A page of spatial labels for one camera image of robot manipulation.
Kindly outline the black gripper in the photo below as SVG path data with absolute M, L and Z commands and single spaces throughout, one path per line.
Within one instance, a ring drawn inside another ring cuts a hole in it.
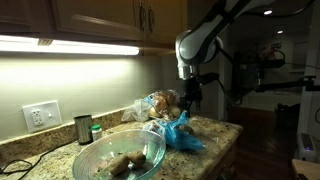
M 184 81 L 183 88 L 185 91 L 185 109 L 189 110 L 192 103 L 195 103 L 196 109 L 199 110 L 202 101 L 200 83 L 195 78 L 187 79 Z

